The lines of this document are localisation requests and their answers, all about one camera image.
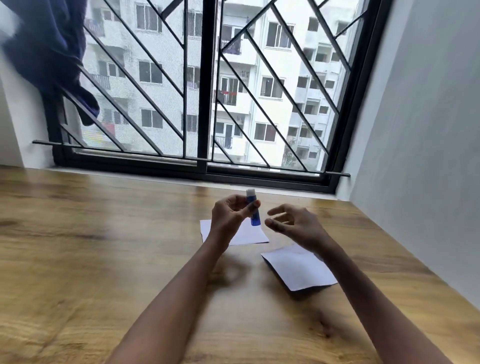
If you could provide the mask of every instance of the person's right hand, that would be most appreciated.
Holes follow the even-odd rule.
[[[266,226],[288,236],[313,253],[323,256],[331,249],[338,247],[320,224],[317,216],[304,207],[283,204],[272,208],[267,213],[269,216],[280,215],[266,219]]]

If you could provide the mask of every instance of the paper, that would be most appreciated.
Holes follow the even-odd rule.
[[[336,284],[332,272],[313,253],[294,244],[262,253],[291,291]]]
[[[208,233],[210,232],[211,220],[200,220],[200,233],[205,242]],[[230,245],[244,245],[268,243],[268,238],[262,230],[262,226],[252,226],[249,218],[246,218],[240,225],[239,230],[230,241]]]

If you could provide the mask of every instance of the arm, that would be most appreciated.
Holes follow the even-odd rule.
[[[106,364],[180,362],[210,273],[241,222],[259,206],[258,200],[247,205],[240,195],[215,204],[205,243],[141,313]]]
[[[384,364],[452,364],[391,303],[305,208],[281,205],[265,224],[318,254],[335,275]]]

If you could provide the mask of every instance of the hand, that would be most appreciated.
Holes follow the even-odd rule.
[[[257,212],[258,207],[260,207],[260,200],[248,203],[247,197],[240,194],[232,194],[215,202],[208,237],[212,237],[224,252],[242,221]]]
[[[304,207],[283,204],[267,212],[275,218],[265,220],[265,225],[273,231],[288,236],[301,247],[318,253],[320,256],[338,247],[337,243],[328,235],[318,222],[317,216]]]

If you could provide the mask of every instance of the person's left hand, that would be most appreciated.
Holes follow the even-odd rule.
[[[212,209],[212,226],[208,239],[225,251],[242,221],[251,217],[259,206],[260,200],[248,203],[247,197],[240,194],[232,194],[217,201]]]

